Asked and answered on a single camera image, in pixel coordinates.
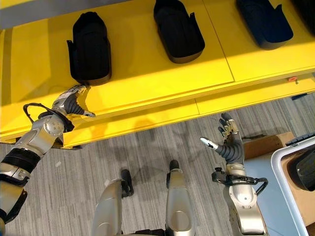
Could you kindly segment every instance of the white bin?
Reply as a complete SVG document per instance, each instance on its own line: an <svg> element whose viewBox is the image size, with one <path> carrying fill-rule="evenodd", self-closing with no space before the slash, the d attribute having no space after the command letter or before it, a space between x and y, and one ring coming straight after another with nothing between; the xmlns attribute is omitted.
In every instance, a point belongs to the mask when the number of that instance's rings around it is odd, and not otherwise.
<svg viewBox="0 0 315 236"><path fill-rule="evenodd" d="M312 145L315 145L315 137L301 141L294 147L279 149L273 154L245 160L247 176L266 177L269 181L268 186L258 196L257 202L270 236L308 236L302 216L284 176L281 159Z"/></svg>

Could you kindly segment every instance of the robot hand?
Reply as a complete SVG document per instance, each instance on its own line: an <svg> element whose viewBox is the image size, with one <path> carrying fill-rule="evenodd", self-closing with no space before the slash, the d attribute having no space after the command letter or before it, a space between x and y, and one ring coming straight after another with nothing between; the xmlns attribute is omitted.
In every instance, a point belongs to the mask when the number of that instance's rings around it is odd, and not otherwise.
<svg viewBox="0 0 315 236"><path fill-rule="evenodd" d="M222 119L220 119L219 122L224 128L219 126L219 131L225 138L224 144L217 144L205 137L200 138L200 140L222 156L227 164L243 164L244 148L236 122L228 113L223 113L221 117Z"/></svg>
<svg viewBox="0 0 315 236"><path fill-rule="evenodd" d="M4 224L18 215L25 202L27 192L23 187L37 163L57 138L64 132L73 130L74 126L66 115L95 116L77 104L77 96L85 90L86 87L82 85L70 88L54 101L52 109L40 103L30 103L23 107L32 122L31 130L19 139L0 163L0 236L4 234ZM47 111L41 113L38 120L33 121L28 113L29 106L42 107Z"/></svg>
<svg viewBox="0 0 315 236"><path fill-rule="evenodd" d="M64 116L69 114L84 115L87 117L95 117L95 114L83 110L77 103L77 97L86 90L84 85L76 85L66 92L62 93L53 103L52 110L60 112Z"/></svg>
<svg viewBox="0 0 315 236"><path fill-rule="evenodd" d="M257 204L257 195L267 186L266 178L246 176L244 168L244 148L239 129L232 117L221 115L219 131L224 136L224 144L219 145L208 138L201 141L226 160L226 170L217 167L212 173L212 181L224 184L223 196L229 208L230 222L234 236L268 235L265 222ZM252 185L263 184L255 191Z"/></svg>

